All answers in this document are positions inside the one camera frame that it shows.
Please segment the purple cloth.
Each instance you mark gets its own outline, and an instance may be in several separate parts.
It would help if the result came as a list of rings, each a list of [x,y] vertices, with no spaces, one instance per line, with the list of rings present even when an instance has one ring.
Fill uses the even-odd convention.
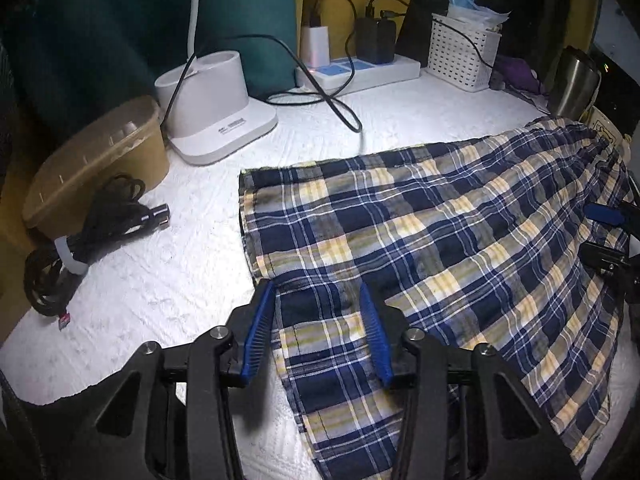
[[[498,54],[495,59],[494,69],[513,88],[533,94],[542,93],[542,83],[522,58],[512,58],[512,56]]]

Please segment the stainless steel tumbler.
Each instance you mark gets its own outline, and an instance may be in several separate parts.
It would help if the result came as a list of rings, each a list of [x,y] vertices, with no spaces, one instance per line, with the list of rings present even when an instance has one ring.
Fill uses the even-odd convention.
[[[596,62],[584,51],[567,46],[556,66],[548,101],[550,114],[578,120],[596,98],[600,82]]]

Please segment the blue plastic bag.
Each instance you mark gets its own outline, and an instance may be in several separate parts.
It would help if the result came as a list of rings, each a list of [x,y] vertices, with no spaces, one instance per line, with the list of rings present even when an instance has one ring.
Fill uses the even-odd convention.
[[[475,0],[448,0],[448,18],[484,29],[495,29],[509,19],[509,12],[498,13]]]

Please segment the blue yellow plaid pants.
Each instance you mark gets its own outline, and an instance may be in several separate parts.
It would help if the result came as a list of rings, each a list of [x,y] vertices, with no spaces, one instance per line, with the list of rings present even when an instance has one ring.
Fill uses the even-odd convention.
[[[629,200],[629,144],[579,122],[240,175],[254,278],[276,284],[272,348],[325,479],[383,479],[401,407],[374,374],[358,304],[370,282],[448,346],[492,344],[583,465],[608,423],[622,324],[578,249],[627,235],[584,206]]]

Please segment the white power strip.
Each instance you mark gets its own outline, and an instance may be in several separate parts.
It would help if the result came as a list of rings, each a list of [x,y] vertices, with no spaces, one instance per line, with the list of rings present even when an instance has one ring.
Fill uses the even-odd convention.
[[[396,84],[420,77],[421,64],[418,61],[396,54],[393,62],[387,64],[372,64],[353,58],[355,76],[341,92],[349,94],[386,84]],[[348,58],[337,58],[330,65],[318,68],[310,68],[309,73],[320,84],[326,93],[333,93],[347,81],[350,76],[350,64]]]

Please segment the white cartoon bear mug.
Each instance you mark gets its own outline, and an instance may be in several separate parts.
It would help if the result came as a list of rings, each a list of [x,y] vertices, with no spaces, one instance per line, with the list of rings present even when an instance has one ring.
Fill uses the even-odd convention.
[[[631,137],[621,133],[616,125],[614,125],[606,115],[595,106],[591,109],[588,126],[595,132],[599,133],[600,136],[604,136],[608,142],[614,145],[620,145],[623,142],[631,142]]]

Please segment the brown lidded food container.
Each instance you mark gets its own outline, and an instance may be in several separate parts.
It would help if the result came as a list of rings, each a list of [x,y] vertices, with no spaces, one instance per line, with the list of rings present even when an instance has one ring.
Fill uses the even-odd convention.
[[[168,170],[160,108],[139,96],[80,130],[40,166],[24,201],[24,225],[50,240],[75,233],[109,178],[129,174],[151,191]]]

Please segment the white desk lamp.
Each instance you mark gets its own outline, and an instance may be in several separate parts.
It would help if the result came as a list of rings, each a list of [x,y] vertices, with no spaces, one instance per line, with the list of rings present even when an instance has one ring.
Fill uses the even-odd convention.
[[[206,166],[239,151],[278,124],[276,110],[248,95],[239,52],[195,52],[200,0],[190,0],[186,62],[154,87],[169,144],[188,164]]]

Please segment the teal curtain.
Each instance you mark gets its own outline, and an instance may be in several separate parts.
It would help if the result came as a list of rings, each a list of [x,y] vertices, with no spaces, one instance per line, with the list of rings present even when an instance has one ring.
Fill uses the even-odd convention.
[[[190,0],[1,0],[22,114],[76,129],[186,62]],[[293,83],[295,0],[200,0],[195,52],[237,50],[256,98]]]

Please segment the white perforated plastic basket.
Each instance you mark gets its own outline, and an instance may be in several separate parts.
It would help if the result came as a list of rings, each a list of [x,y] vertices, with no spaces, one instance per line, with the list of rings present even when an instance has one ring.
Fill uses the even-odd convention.
[[[491,29],[433,13],[425,71],[466,92],[486,90],[500,40]]]

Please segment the black power adapter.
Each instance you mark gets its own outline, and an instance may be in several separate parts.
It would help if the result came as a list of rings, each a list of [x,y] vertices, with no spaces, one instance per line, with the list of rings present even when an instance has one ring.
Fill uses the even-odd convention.
[[[364,17],[356,21],[356,57],[375,65],[390,64],[394,60],[396,23],[385,11],[377,18],[374,6],[368,4]]]

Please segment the white USB charger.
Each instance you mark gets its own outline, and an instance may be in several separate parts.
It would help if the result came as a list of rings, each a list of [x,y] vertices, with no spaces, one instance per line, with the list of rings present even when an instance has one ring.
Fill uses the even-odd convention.
[[[303,26],[300,58],[311,68],[328,66],[330,60],[329,29],[326,26]]]

